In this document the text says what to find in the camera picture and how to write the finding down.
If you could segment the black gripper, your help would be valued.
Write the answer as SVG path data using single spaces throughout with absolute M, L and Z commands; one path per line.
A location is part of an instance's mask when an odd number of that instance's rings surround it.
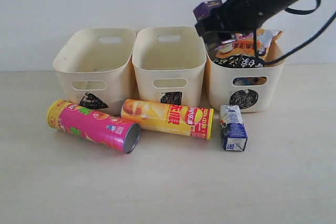
M 234 41 L 231 32 L 259 29 L 263 21 L 259 16 L 259 0 L 226 0 L 219 7 L 197 21 L 195 28 L 202 36 L 207 51 L 216 50 L 222 43 Z

